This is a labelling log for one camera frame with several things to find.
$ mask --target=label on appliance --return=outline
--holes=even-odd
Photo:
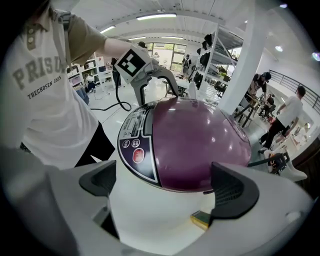
[[[159,185],[151,129],[156,105],[157,101],[149,102],[126,118],[118,136],[118,151],[123,163],[134,175]]]

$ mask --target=railing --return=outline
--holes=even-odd
[[[303,99],[320,115],[320,96],[316,94],[313,90],[305,86],[304,84],[273,70],[269,70],[271,74],[271,79],[280,85],[288,88],[292,92],[296,93],[298,86],[303,86],[305,88],[305,95]]]

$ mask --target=ceiling light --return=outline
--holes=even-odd
[[[154,19],[154,18],[175,18],[177,17],[176,13],[157,13],[157,14],[151,14],[151,15],[144,15],[136,17],[138,21],[142,20],[148,20],[148,19]]]
[[[145,39],[145,36],[141,36],[141,37],[135,37],[135,38],[130,38],[128,40],[137,40],[137,39]]]
[[[171,39],[183,39],[182,37],[177,36],[169,36],[169,35],[162,35],[161,38],[171,38]]]
[[[283,51],[283,49],[282,49],[281,46],[276,46],[275,49],[276,49],[278,52],[282,52],[282,51]]]
[[[104,32],[107,32],[108,30],[112,30],[114,29],[116,26],[110,26],[108,28],[106,28],[105,30],[102,30],[100,33],[104,33]]]
[[[320,62],[320,52],[312,53],[312,57],[317,61]]]

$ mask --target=ceiling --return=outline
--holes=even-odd
[[[176,36],[194,45],[199,45],[205,35],[213,33],[217,23],[243,38],[247,27],[245,21],[248,20],[249,7],[253,2],[253,0],[52,1],[59,9],[72,11],[99,31],[114,25],[115,28],[104,33],[111,38],[126,40],[144,36],[149,40],[160,36]],[[136,20],[137,16],[158,12],[175,12],[177,17]],[[304,65],[314,64],[310,55],[315,49],[288,8],[280,8],[277,2],[269,10],[267,22],[265,49],[275,59],[300,62]],[[282,46],[283,52],[276,51],[275,46]]]

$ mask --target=column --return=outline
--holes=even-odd
[[[218,108],[231,115],[243,99],[261,59],[268,34],[267,11],[261,0],[249,6],[244,41],[232,78],[221,98]]]

